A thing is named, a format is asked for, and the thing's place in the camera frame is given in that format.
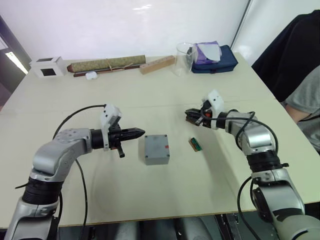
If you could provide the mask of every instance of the purple cloth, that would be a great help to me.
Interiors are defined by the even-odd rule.
[[[214,64],[217,63],[219,61],[212,61],[210,59],[208,59],[204,53],[201,51],[201,49],[198,47],[198,44],[205,44],[205,45],[209,45],[209,44],[218,44],[217,41],[212,41],[212,42],[200,42],[200,43],[196,43],[195,44],[195,49],[196,49],[196,57],[194,59],[194,63],[195,64]]]

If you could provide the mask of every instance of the table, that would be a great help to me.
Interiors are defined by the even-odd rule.
[[[0,181],[5,193],[0,227],[10,223],[24,191],[14,187],[27,181],[36,150],[51,140],[67,115],[103,103],[120,107],[122,128],[138,127],[147,135],[167,134],[170,160],[168,165],[145,165],[143,137],[123,142],[125,158],[119,158],[116,150],[101,149],[81,156],[88,224],[237,211],[239,186],[251,172],[234,137],[222,129],[196,127],[184,120],[184,111],[198,108],[201,98],[213,88],[223,97],[226,110],[256,111],[258,119],[276,132],[280,160],[290,164],[289,174],[302,199],[319,201],[320,194],[314,190],[318,185],[312,181],[320,169],[318,154],[243,58],[235,56],[239,64],[233,72],[186,78],[175,77],[167,68],[143,76],[137,69],[107,73],[94,81],[71,75],[39,79],[28,73],[0,112]],[[100,128],[101,110],[81,112],[64,128]],[[203,151],[192,150],[191,137]],[[248,191],[245,188],[241,198],[245,211],[254,209]],[[75,164],[62,194],[61,226],[82,224],[84,193]]]

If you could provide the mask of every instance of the gray plastic box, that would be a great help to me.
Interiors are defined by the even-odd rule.
[[[144,136],[144,158],[146,165],[168,164],[170,158],[167,135]]]

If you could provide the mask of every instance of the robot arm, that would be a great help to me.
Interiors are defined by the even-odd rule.
[[[259,216],[274,225],[281,240],[318,239],[320,221],[305,215],[304,203],[284,168],[289,165],[280,163],[268,129],[256,122],[256,117],[247,124],[250,113],[234,109],[224,112],[223,100],[216,90],[202,101],[200,110],[185,112],[186,120],[197,126],[225,129],[236,137],[252,170],[253,183],[258,186],[252,195]]]
[[[58,219],[53,216],[58,197],[72,164],[93,149],[118,149],[125,156],[121,142],[142,136],[139,128],[121,129],[122,114],[111,104],[101,115],[101,129],[66,129],[39,148],[23,196],[18,200],[5,240],[56,239]]]

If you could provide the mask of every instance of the gray shirt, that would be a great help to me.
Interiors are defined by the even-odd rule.
[[[320,65],[305,77],[283,103],[302,112],[310,113],[297,125],[313,147],[320,152]]]

